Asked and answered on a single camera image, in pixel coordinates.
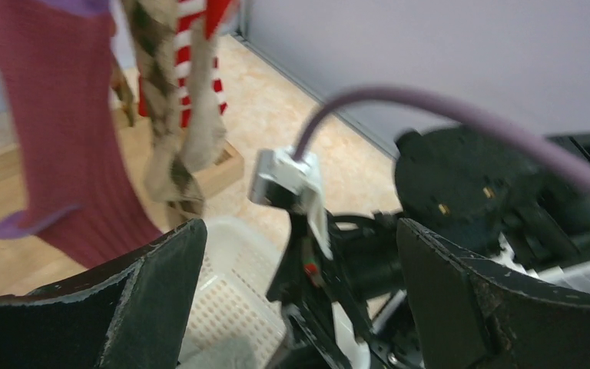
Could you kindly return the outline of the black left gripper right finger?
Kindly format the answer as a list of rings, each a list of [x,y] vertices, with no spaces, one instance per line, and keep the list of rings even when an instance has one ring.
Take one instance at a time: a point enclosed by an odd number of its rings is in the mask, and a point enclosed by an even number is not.
[[[590,294],[514,271],[409,219],[397,244],[428,368],[590,368]]]

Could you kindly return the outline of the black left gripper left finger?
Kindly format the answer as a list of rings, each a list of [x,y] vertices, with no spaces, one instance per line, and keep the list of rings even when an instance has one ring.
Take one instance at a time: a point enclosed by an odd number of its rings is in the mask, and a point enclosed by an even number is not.
[[[207,241],[189,221],[22,296],[0,296],[0,368],[175,368]]]

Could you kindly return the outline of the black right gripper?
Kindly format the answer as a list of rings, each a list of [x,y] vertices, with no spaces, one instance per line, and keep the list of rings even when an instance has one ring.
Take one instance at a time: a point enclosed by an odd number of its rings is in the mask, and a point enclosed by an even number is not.
[[[267,289],[286,330],[269,368],[415,368],[417,336],[396,245],[402,212],[329,214],[333,257],[301,214]]]

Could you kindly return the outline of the white perforated plastic basket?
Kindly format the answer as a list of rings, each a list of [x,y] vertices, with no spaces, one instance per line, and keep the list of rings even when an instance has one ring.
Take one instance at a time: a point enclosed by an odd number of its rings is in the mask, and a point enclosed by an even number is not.
[[[205,224],[207,247],[185,337],[199,348],[244,337],[262,368],[284,333],[279,305],[265,298],[280,251],[238,218]]]

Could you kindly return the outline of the maroon purple sock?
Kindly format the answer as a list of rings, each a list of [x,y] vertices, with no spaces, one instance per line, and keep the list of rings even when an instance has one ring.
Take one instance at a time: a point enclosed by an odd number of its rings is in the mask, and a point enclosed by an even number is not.
[[[35,236],[86,268],[161,234],[111,117],[112,22],[107,1],[0,1],[0,73],[27,191],[0,239]]]

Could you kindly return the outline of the brown argyle sock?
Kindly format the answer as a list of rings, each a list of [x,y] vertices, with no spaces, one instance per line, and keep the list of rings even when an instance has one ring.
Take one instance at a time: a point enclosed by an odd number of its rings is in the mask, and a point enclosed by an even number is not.
[[[177,156],[182,138],[174,37],[176,1],[123,1],[141,77],[140,96],[151,120],[152,154],[144,184],[150,198],[184,222],[204,213],[204,196]]]

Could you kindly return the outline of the grey striped sock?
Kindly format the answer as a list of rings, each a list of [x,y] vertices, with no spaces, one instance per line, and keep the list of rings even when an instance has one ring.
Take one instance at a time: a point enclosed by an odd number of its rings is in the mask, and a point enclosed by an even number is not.
[[[255,353],[246,338],[227,338],[206,348],[199,348],[188,336],[183,339],[177,369],[231,368],[258,368]]]

